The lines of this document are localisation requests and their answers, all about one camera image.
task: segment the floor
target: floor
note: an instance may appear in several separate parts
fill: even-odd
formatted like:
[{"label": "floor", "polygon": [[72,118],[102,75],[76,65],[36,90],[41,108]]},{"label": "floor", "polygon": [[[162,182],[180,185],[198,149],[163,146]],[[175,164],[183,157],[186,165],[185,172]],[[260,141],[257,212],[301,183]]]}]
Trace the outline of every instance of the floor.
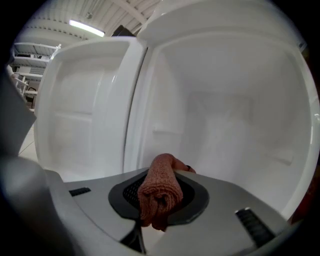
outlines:
[{"label": "floor", "polygon": [[29,132],[27,133],[20,148],[19,156],[38,162],[34,137],[34,126],[32,126]]}]

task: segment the towel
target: towel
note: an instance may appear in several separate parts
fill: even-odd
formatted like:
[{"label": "towel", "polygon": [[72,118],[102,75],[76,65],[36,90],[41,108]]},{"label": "towel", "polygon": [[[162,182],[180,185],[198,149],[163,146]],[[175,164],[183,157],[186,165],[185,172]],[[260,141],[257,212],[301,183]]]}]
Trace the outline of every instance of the towel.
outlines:
[{"label": "towel", "polygon": [[143,227],[152,224],[153,228],[164,231],[168,215],[181,203],[184,195],[173,169],[195,173],[172,154],[160,154],[152,161],[137,191]]}]

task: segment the ceiling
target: ceiling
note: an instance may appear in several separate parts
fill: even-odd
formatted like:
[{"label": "ceiling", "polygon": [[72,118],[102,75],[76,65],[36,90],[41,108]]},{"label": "ceiling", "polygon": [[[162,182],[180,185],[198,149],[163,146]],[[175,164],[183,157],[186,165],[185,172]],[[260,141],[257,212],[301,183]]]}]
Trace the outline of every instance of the ceiling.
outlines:
[{"label": "ceiling", "polygon": [[17,42],[62,47],[97,35],[69,25],[73,19],[111,36],[123,25],[136,34],[152,15],[160,0],[51,0],[25,25]]}]

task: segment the refrigerator door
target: refrigerator door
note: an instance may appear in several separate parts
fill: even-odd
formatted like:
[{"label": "refrigerator door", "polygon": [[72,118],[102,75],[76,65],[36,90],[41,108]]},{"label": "refrigerator door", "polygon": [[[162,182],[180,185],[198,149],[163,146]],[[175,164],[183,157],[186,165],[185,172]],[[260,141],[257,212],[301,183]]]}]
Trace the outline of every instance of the refrigerator door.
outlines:
[{"label": "refrigerator door", "polygon": [[127,124],[146,48],[133,37],[73,44],[41,80],[35,115],[40,165],[65,182],[123,172]]},{"label": "refrigerator door", "polygon": [[171,153],[289,218],[320,148],[319,100],[300,36],[264,1],[193,3],[150,18],[124,171]]}]

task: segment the fluorescent light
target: fluorescent light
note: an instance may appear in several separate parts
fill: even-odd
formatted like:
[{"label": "fluorescent light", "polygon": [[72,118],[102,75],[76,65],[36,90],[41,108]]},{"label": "fluorescent light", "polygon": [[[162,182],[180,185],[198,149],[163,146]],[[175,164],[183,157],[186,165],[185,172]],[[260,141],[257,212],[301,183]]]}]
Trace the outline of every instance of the fluorescent light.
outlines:
[{"label": "fluorescent light", "polygon": [[98,35],[99,37],[102,37],[102,38],[105,36],[105,32],[103,32],[103,31],[101,31],[99,29],[96,29],[96,28],[94,28],[92,26],[88,26],[88,25],[83,24],[81,22],[75,21],[73,19],[70,19],[69,25],[77,27],[79,29],[83,29],[83,30],[89,31],[91,33],[94,33],[94,34]]}]

